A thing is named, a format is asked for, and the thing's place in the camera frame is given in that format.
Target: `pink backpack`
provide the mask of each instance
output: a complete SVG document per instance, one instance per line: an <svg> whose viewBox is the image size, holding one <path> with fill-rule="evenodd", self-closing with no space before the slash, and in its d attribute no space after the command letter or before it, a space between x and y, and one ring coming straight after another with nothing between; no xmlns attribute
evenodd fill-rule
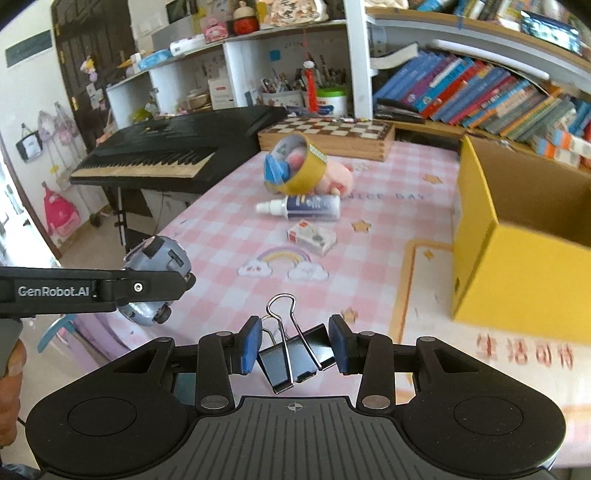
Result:
<svg viewBox="0 0 591 480"><path fill-rule="evenodd" d="M45 188L43 204L45 206L47 233L53 235L55 232L64 238L70 236L80 225L78 210L74 204L47 188L45 182L42 185Z"/></svg>

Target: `pink plush toy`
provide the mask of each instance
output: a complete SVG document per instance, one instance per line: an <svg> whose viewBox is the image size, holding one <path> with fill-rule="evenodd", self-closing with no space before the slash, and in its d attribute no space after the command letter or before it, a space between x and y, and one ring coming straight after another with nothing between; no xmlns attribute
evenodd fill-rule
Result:
<svg viewBox="0 0 591 480"><path fill-rule="evenodd" d="M339 162L329 160L326 172L320 182L314 187L316 195L339 195L346 197L353 191L353 173Z"/></svg>

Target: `bookshelf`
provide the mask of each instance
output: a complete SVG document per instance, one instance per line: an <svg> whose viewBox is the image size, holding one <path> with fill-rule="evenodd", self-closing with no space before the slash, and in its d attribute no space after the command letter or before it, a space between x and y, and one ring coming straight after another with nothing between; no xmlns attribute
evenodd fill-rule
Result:
<svg viewBox="0 0 591 480"><path fill-rule="evenodd" d="M374 54L417 42L435 48L438 40L494 52L546 72L551 79L591 93L591 63L551 43L491 22L456 15L395 8L368 8L369 47Z"/></svg>
<svg viewBox="0 0 591 480"><path fill-rule="evenodd" d="M583 57L579 57L568 50L540 40L539 38L511 30L510 28L501 27L492 22L483 22L481 20L473 20L471 18L463 18L458 17L457 15L437 12L418 12L416 10L400 10L398 8L368 8L366 9L366 13L369 17L369 22L378 26L387 26L387 23L383 22L385 20L397 20L446 25L448 27L456 27L460 30L489 34L498 37L499 39L514 41L524 46L536 48L537 50L556 56L573 66L582 69L588 74L591 74L591 62L585 60Z"/></svg>

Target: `small box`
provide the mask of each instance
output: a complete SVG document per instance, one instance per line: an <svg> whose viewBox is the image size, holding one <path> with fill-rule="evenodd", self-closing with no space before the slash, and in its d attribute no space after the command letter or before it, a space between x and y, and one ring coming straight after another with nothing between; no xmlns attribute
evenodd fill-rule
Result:
<svg viewBox="0 0 591 480"><path fill-rule="evenodd" d="M209 84L209 96L212 98L212 107L214 110L234 108L234 95L232 94L230 79L221 78L208 80L207 82Z"/></svg>
<svg viewBox="0 0 591 480"><path fill-rule="evenodd" d="M305 220L287 231L287 239L321 257L336 245L336 233Z"/></svg>
<svg viewBox="0 0 591 480"><path fill-rule="evenodd" d="M201 19L205 43L223 40L232 35L232 14L221 12Z"/></svg>
<svg viewBox="0 0 591 480"><path fill-rule="evenodd" d="M464 137L453 318L591 343L591 176Z"/></svg>

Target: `electronic keyboard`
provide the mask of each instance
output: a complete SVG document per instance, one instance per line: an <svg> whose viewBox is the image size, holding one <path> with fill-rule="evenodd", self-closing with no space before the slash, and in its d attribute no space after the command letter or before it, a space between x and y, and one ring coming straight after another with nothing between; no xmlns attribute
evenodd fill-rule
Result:
<svg viewBox="0 0 591 480"><path fill-rule="evenodd" d="M286 114L257 105L133 125L88 155L70 182L205 193L258 153L256 134Z"/></svg>

